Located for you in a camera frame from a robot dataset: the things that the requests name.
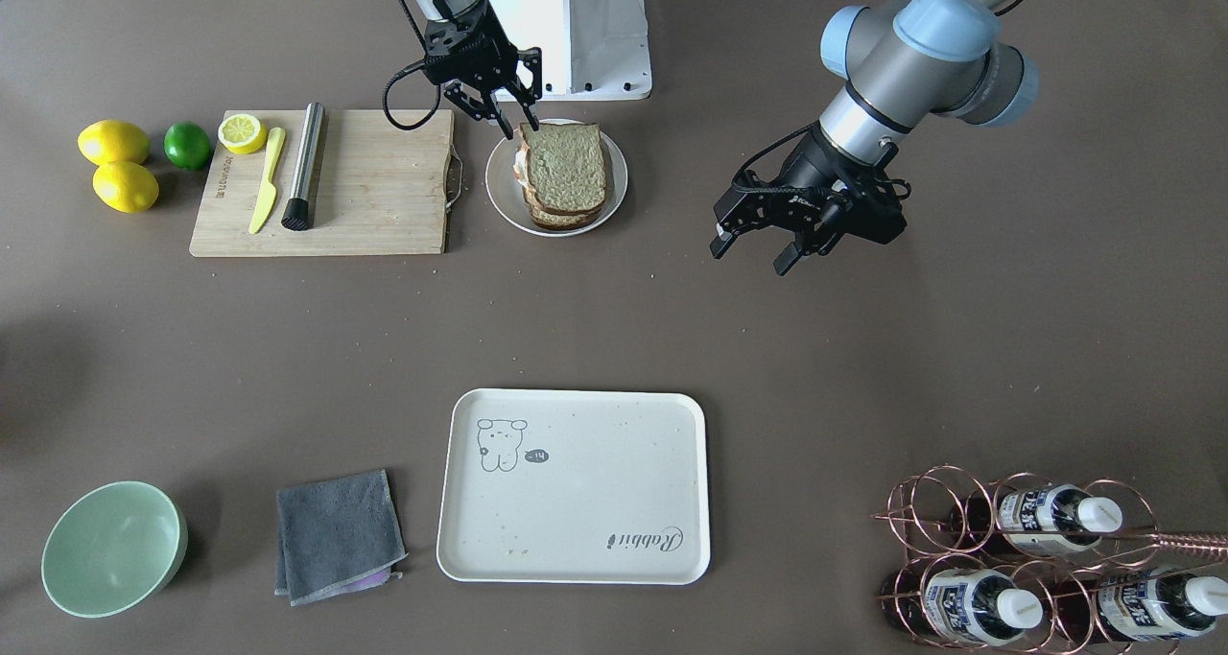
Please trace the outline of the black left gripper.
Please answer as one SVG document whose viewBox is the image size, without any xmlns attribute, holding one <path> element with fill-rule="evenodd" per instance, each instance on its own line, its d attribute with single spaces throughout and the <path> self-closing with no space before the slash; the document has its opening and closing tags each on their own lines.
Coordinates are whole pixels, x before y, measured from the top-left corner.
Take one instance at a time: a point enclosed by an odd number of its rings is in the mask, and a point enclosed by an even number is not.
<svg viewBox="0 0 1228 655">
<path fill-rule="evenodd" d="M 752 166 L 793 139 L 798 144 L 776 178 L 759 178 Z M 722 258 L 740 235 L 783 229 L 795 240 L 772 259 L 772 270 L 785 277 L 810 251 L 833 251 L 842 236 L 892 243 L 907 229 L 903 213 L 907 181 L 885 175 L 885 163 L 896 152 L 890 144 L 885 157 L 865 166 L 833 147 L 815 123 L 780 138 L 736 171 L 715 204 L 718 233 L 710 243 L 711 256 Z"/>
</svg>

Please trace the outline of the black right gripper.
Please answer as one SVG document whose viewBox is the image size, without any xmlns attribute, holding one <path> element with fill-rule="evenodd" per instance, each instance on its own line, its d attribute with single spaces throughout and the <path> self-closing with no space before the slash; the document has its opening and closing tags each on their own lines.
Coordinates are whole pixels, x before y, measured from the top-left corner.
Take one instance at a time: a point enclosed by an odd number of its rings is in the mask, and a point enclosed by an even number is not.
<svg viewBox="0 0 1228 655">
<path fill-rule="evenodd" d="M 526 114 L 521 135 L 540 128 L 534 104 L 543 95 L 542 52 L 538 47 L 521 52 L 510 43 L 494 10 L 468 10 L 453 20 L 429 21 L 424 73 L 435 85 L 460 82 L 478 90 L 480 100 L 460 93 L 456 100 L 460 100 L 460 108 L 470 109 L 474 120 L 499 127 L 507 140 L 515 129 L 494 101 L 494 92 L 501 88 Z"/>
</svg>

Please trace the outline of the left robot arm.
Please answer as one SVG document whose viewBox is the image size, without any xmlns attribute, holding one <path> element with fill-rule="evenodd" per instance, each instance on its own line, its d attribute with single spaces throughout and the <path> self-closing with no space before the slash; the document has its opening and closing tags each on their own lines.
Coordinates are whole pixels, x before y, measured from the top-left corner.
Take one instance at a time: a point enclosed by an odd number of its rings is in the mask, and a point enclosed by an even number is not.
<svg viewBox="0 0 1228 655">
<path fill-rule="evenodd" d="M 792 152 L 779 175 L 759 178 L 750 162 L 733 175 L 713 206 L 712 257 L 768 227 L 793 235 L 772 261 L 781 275 L 842 237 L 892 243 L 907 227 L 903 202 L 911 187 L 885 166 L 926 116 L 1007 127 L 1036 100 L 1034 61 L 1000 42 L 1001 17 L 1020 1 L 890 0 L 837 10 L 820 57 L 842 88 L 810 125 L 787 135 Z"/>
</svg>

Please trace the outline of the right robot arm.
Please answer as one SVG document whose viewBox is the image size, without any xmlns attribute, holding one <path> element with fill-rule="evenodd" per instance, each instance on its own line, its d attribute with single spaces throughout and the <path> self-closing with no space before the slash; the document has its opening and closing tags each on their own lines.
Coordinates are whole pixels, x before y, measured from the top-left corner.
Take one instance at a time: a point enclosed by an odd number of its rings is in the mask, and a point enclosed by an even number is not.
<svg viewBox="0 0 1228 655">
<path fill-rule="evenodd" d="M 405 0 L 398 1 L 402 9 L 408 7 Z M 473 119 L 495 123 L 510 139 L 513 127 L 495 101 L 495 93 L 503 88 L 526 112 L 528 127 L 538 129 L 533 104 L 543 93 L 540 49 L 518 49 L 510 42 L 490 0 L 415 2 L 426 23 L 425 29 L 411 25 L 424 57 L 395 73 L 386 90 L 422 73 L 438 97 L 447 97 Z"/>
</svg>

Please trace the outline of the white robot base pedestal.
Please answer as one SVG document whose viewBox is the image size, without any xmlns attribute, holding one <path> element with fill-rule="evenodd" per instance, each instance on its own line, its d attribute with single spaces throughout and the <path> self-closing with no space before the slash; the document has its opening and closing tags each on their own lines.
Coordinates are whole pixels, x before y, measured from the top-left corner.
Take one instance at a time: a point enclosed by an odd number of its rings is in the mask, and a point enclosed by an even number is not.
<svg viewBox="0 0 1228 655">
<path fill-rule="evenodd" d="M 490 0 L 512 43 L 542 52 L 545 101 L 646 100 L 645 0 Z"/>
</svg>

